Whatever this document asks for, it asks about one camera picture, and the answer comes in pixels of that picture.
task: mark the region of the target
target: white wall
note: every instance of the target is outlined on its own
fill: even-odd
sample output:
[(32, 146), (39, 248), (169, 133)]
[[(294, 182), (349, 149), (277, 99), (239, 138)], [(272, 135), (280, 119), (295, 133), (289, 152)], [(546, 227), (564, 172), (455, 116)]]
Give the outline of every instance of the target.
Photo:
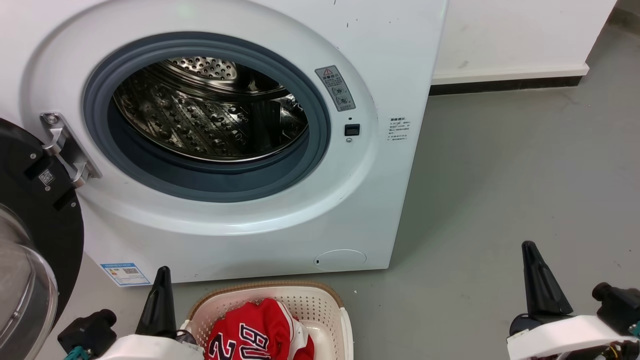
[(450, 0), (433, 84), (586, 74), (616, 0)]

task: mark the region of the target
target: metal hinge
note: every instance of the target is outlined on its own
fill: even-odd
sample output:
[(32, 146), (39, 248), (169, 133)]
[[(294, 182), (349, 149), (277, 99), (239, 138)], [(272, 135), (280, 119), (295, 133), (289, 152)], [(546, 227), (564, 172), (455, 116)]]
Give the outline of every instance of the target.
[(60, 113), (41, 113), (40, 121), (49, 134), (51, 140), (42, 146), (44, 151), (63, 160), (71, 183), (79, 188), (91, 178), (102, 177), (89, 156), (67, 126), (67, 121)]

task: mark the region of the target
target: stainless steel drum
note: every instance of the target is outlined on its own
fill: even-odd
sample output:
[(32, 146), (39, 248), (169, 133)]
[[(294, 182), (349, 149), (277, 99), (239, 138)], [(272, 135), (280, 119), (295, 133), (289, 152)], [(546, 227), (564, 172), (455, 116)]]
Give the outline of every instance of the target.
[(138, 133), (202, 161), (266, 158), (307, 130), (304, 110), (282, 85), (216, 58), (153, 64), (127, 78), (113, 98)]

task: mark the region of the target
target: warning sticker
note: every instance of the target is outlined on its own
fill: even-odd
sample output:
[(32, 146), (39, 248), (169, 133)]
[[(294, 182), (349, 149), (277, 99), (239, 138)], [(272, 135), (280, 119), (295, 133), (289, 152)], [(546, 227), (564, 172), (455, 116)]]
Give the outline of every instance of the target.
[(407, 140), (411, 122), (404, 117), (390, 117), (387, 141)]
[(356, 104), (351, 97), (351, 92), (336, 66), (321, 67), (320, 69), (316, 69), (316, 74), (324, 83), (327, 91), (329, 91), (335, 108), (338, 109), (338, 111), (356, 108)]
[(134, 263), (100, 264), (119, 286), (148, 285), (149, 280)]

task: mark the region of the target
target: gray floor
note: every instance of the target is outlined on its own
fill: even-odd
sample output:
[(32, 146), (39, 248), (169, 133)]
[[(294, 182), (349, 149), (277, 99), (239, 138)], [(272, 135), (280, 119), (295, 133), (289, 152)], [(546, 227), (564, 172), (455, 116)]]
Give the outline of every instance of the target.
[[(505, 359), (526, 310), (520, 244), (534, 240), (578, 314), (601, 281), (640, 287), (640, 38), (605, 29), (577, 88), (429, 100), (391, 267), (301, 275), (338, 291), (356, 359)], [(176, 315), (215, 288), (179, 284)], [(85, 258), (53, 334), (103, 307), (131, 333), (148, 288)], [(54, 336), (39, 360), (63, 358)]]

